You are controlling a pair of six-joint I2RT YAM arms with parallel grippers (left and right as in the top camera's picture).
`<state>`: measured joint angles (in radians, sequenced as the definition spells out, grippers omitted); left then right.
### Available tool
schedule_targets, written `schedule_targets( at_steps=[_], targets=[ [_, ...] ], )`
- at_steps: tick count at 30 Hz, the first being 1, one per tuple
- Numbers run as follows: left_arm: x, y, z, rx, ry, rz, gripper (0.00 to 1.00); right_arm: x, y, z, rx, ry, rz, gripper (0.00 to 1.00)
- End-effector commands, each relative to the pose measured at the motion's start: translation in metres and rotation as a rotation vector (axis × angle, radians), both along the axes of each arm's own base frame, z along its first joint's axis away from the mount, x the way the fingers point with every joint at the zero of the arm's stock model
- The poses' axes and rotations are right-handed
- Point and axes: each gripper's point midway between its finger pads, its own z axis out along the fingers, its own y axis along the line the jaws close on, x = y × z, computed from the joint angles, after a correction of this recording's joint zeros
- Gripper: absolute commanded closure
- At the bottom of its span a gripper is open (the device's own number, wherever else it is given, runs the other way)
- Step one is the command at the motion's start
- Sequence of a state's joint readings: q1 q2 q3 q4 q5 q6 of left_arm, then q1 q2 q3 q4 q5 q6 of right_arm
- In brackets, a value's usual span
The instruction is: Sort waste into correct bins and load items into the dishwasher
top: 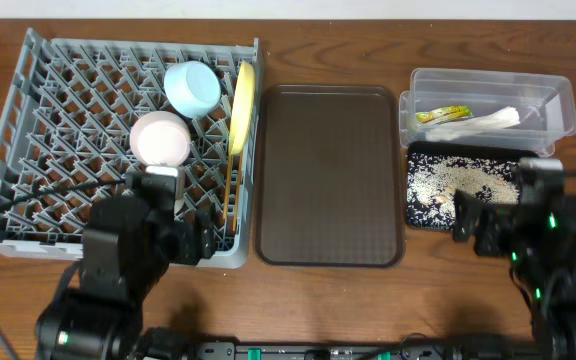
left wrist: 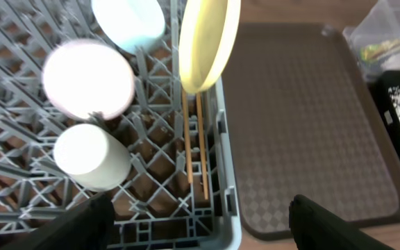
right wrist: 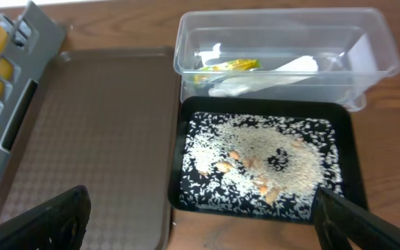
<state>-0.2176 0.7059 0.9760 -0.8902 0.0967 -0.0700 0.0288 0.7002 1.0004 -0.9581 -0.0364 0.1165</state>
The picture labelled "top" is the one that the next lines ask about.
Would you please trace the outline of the pink cup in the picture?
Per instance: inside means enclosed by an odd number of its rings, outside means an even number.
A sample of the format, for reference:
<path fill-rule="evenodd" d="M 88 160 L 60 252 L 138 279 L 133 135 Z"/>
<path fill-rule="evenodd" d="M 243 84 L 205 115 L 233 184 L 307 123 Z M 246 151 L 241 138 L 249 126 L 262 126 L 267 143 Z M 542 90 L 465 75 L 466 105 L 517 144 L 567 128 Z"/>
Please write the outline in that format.
<path fill-rule="evenodd" d="M 191 135 L 181 117 L 167 111 L 141 116 L 130 130 L 130 150 L 144 165 L 180 166 L 190 154 Z"/>

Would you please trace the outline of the yellow plate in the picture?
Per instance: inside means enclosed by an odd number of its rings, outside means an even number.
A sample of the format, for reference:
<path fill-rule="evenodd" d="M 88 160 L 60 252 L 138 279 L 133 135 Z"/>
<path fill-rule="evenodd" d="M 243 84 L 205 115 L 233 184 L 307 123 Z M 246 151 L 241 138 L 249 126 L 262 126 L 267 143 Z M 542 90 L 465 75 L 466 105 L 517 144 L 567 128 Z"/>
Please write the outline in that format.
<path fill-rule="evenodd" d="M 248 62 L 243 62 L 239 69 L 233 98 L 228 140 L 230 156 L 241 153 L 245 145 L 254 108 L 255 90 L 254 67 Z"/>

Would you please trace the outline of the white napkin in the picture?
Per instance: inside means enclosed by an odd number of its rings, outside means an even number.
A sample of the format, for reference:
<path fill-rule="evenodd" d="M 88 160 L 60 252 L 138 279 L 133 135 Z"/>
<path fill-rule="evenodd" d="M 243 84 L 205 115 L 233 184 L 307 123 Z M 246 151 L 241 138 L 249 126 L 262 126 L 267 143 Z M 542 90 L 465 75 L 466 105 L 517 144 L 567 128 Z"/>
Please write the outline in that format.
<path fill-rule="evenodd" d="M 486 116 L 440 123 L 436 128 L 426 132 L 426 139 L 428 141 L 452 141 L 488 130 L 509 128 L 519 123 L 518 111 L 514 107 L 505 107 Z"/>

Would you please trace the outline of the small white cup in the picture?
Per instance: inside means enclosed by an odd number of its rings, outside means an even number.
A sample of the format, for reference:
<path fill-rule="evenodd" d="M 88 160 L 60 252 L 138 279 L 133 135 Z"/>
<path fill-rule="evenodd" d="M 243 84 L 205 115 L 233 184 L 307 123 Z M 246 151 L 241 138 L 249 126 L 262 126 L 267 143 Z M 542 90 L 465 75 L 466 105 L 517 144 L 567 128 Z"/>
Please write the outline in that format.
<path fill-rule="evenodd" d="M 175 199 L 173 207 L 174 214 L 179 213 L 184 205 L 185 178 L 185 172 L 180 170 L 176 176 Z"/>

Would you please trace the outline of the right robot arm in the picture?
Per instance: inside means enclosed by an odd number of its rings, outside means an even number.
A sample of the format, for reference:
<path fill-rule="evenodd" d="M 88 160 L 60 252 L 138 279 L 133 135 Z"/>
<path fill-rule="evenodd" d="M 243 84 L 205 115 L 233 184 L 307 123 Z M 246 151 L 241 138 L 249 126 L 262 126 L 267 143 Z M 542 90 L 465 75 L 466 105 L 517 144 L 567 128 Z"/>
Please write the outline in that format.
<path fill-rule="evenodd" d="M 523 158 L 515 204 L 455 192 L 456 242 L 473 240 L 482 257 L 504 257 L 531 313 L 533 337 L 546 359 L 576 359 L 576 196 L 565 192 L 557 159 Z"/>

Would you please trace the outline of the wooden chopstick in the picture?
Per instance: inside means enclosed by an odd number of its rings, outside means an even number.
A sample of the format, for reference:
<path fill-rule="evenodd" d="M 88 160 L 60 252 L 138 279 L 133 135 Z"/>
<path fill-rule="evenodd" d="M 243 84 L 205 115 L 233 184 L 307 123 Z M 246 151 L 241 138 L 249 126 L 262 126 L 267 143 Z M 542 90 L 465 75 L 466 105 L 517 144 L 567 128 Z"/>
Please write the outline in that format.
<path fill-rule="evenodd" d="M 224 199 L 223 199 L 223 220 L 226 223 L 228 219 L 228 207 L 229 207 L 229 197 L 230 197 L 230 188 L 231 188 L 231 178 L 232 178 L 232 169 L 233 169 L 233 158 L 234 155 L 229 154 L 228 156 L 228 163 L 227 163 L 227 171 L 226 171 L 226 178 L 225 178 L 225 190 L 224 190 Z"/>
<path fill-rule="evenodd" d="M 244 171 L 243 166 L 243 152 L 239 154 L 239 162 L 237 167 L 237 178 L 236 178 L 236 187 L 235 187 L 235 202 L 234 202 L 234 211 L 233 211 L 233 220 L 232 220 L 232 230 L 236 234 L 237 232 L 237 222 L 238 222 L 238 208 L 239 208 L 239 189 L 241 186 L 241 178 Z"/>

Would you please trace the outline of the light blue bowl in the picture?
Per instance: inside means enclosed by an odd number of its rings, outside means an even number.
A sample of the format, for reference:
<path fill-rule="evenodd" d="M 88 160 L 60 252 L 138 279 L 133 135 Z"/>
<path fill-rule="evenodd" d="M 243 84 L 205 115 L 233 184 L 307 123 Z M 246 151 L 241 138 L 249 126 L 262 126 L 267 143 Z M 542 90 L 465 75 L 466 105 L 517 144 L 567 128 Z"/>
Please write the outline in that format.
<path fill-rule="evenodd" d="M 174 109 L 187 118 L 209 114 L 221 99 L 217 75 L 200 61 L 170 66 L 164 75 L 164 91 Z"/>

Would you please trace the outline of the green snack wrapper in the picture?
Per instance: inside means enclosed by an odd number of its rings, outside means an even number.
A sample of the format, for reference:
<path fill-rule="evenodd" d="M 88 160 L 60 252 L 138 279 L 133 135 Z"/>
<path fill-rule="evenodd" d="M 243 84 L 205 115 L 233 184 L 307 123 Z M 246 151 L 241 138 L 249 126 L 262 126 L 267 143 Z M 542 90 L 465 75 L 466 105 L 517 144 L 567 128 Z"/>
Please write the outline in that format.
<path fill-rule="evenodd" d="M 454 105 L 437 108 L 427 112 L 417 112 L 415 118 L 421 124 L 431 125 L 467 119 L 472 115 L 473 113 L 468 106 Z"/>

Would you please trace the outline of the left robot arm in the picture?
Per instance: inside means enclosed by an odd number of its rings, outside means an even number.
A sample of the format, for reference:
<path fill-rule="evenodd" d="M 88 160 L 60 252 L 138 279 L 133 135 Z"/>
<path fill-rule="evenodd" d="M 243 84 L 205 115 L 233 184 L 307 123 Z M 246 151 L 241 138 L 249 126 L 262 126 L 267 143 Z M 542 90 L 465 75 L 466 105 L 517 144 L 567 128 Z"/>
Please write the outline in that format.
<path fill-rule="evenodd" d="M 94 204 L 82 259 L 64 272 L 39 316 L 39 359 L 193 359 L 195 344 L 167 328 L 143 328 L 143 302 L 172 264 L 211 258 L 215 210 L 175 217 L 182 171 L 150 165 L 126 178 L 128 194 Z"/>

